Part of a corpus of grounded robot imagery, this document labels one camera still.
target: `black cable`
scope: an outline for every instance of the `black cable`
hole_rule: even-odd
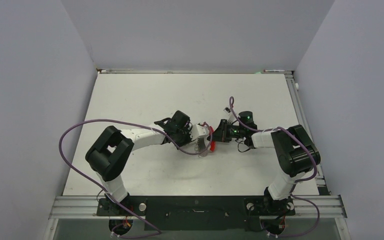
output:
[[[101,190],[98,192],[98,194],[96,195],[96,201],[97,201],[98,203],[99,203],[98,197],[99,197],[99,194],[102,193],[102,191],[103,191],[103,189],[101,189]]]
[[[235,142],[237,142],[237,151],[238,151],[238,152],[240,152],[240,153],[246,153],[246,152],[248,152],[249,150],[251,150],[251,148],[248,147],[247,150],[245,150],[245,151],[241,151],[241,150],[239,150],[239,145],[241,145],[241,144],[245,145],[245,144],[244,144],[244,141],[243,141],[243,140],[242,140],[242,141],[237,141],[237,139],[236,139]]]

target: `screw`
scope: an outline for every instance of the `screw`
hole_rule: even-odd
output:
[[[249,202],[247,205],[246,205],[246,209],[248,210],[254,210],[254,204],[252,202]]]
[[[143,212],[147,209],[147,205],[145,203],[139,204],[139,211]]]

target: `white table surface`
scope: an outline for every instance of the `white table surface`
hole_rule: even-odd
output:
[[[85,119],[149,125],[180,110],[192,123],[206,121],[215,129],[226,117],[223,109],[230,96],[237,113],[253,112],[259,129],[298,124],[283,74],[99,74]],[[105,122],[84,125],[73,159],[75,167],[98,182],[85,154],[109,125],[131,128]],[[216,145],[207,157],[186,155],[172,144],[136,150],[122,172],[124,185],[134,196],[262,195],[280,169],[274,149],[239,153],[234,141]],[[70,170],[63,195],[95,196],[99,191]],[[298,184],[294,193],[319,194],[314,179]]]

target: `white wall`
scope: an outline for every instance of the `white wall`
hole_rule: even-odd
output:
[[[294,70],[334,0],[61,0],[99,68]]]
[[[336,0],[295,77],[352,239],[384,239],[384,1]]]
[[[0,240],[43,237],[68,173],[58,140],[84,118],[95,78],[59,0],[0,1]]]

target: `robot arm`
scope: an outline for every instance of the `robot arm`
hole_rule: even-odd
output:
[[[155,130],[165,132],[179,147],[209,134],[206,127],[191,125],[190,118],[181,111],[176,111],[172,118],[156,121],[149,125],[149,129],[119,130],[108,126],[86,153],[86,160],[117,201],[121,202],[128,196],[121,173],[130,153],[150,145],[170,142],[164,134]]]
[[[295,125],[287,129],[310,152],[318,165],[320,154],[309,135],[301,125]],[[273,200],[282,200],[291,195],[296,181],[313,169],[313,164],[304,150],[280,130],[256,132],[251,136],[254,148],[274,148],[280,170],[274,181],[268,186],[268,192]]]
[[[280,170],[269,185],[268,193],[272,200],[288,198],[296,181],[313,169],[309,156],[285,132],[280,130],[255,132],[240,124],[233,125],[231,111],[229,108],[226,108],[225,111],[229,114],[229,118],[220,121],[218,128],[213,133],[213,141],[228,143],[232,139],[242,139],[250,149],[274,148]],[[257,129],[251,111],[240,112],[239,120],[249,128]],[[308,149],[318,165],[320,163],[319,151],[303,126],[296,125],[287,130]]]

